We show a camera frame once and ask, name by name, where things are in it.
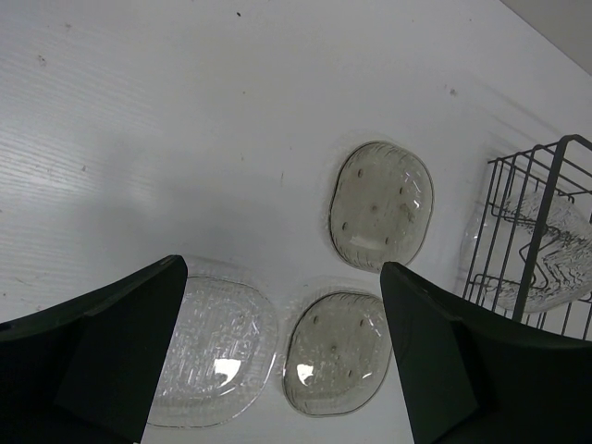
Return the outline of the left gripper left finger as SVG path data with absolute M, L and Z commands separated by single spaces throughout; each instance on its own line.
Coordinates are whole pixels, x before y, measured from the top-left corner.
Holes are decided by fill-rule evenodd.
M 169 255 L 2 323 L 2 442 L 141 442 L 187 277 Z

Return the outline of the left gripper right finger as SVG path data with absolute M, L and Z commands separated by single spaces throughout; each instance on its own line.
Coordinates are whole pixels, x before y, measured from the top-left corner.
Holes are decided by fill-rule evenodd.
M 591 345 L 386 263 L 380 288 L 417 443 L 587 443 Z

